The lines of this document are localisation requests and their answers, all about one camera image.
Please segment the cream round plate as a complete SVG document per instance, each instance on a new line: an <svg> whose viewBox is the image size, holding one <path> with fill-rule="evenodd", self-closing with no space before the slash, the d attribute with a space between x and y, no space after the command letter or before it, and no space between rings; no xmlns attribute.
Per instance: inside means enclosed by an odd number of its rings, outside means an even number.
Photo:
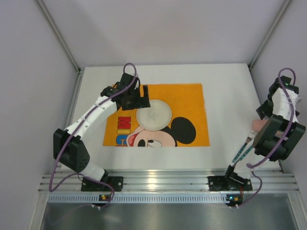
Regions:
<svg viewBox="0 0 307 230"><path fill-rule="evenodd" d="M137 110L136 119L144 129L158 131L170 123L172 111L164 101L150 100L150 107Z"/></svg>

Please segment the spoon with patterned handle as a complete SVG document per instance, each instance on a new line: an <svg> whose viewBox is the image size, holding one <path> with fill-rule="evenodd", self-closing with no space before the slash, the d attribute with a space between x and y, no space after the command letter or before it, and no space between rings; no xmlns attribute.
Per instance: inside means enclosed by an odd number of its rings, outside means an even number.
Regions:
<svg viewBox="0 0 307 230"><path fill-rule="evenodd" d="M251 151L253 150L253 146L250 146L237 160L237 162L242 161Z"/></svg>

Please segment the orange cartoon mouse placemat cloth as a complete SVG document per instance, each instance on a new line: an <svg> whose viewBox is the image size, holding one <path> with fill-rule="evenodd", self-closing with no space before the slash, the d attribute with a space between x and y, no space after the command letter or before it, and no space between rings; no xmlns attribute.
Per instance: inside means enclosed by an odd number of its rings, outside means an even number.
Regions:
<svg viewBox="0 0 307 230"><path fill-rule="evenodd" d="M210 145L202 85L151 84L150 100L161 100L172 111L170 123L158 131L141 127L138 109L119 109L106 122L103 145L110 147L207 147Z"/></svg>

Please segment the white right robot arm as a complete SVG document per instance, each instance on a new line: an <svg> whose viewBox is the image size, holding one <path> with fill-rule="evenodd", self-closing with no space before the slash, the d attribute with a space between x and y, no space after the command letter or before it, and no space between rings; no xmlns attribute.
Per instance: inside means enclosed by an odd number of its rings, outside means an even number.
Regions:
<svg viewBox="0 0 307 230"><path fill-rule="evenodd" d="M261 121L265 121L259 131L253 130L246 143L228 166L226 176L237 176L235 166L252 150L256 155L270 161L283 161L288 158L306 131L299 124L295 109L299 88L291 83L291 78L277 77L269 88L267 100L256 110Z"/></svg>

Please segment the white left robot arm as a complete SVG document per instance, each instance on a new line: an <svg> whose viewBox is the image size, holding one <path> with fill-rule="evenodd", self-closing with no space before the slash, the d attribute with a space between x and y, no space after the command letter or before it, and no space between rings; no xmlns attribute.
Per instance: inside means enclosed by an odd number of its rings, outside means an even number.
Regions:
<svg viewBox="0 0 307 230"><path fill-rule="evenodd" d="M119 82L100 93L91 108L65 129L53 134L53 158L75 173L92 181L102 182L107 172L91 160L86 141L109 116L119 109L134 110L150 107L149 89L136 75L123 73Z"/></svg>

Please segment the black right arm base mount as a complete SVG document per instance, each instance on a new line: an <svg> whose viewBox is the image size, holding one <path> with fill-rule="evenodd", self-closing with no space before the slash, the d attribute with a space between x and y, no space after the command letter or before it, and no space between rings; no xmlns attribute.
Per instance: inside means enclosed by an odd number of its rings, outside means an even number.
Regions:
<svg viewBox="0 0 307 230"><path fill-rule="evenodd" d="M251 180L242 178L240 176L229 177L225 176L209 176L208 185L210 191L252 191Z"/></svg>

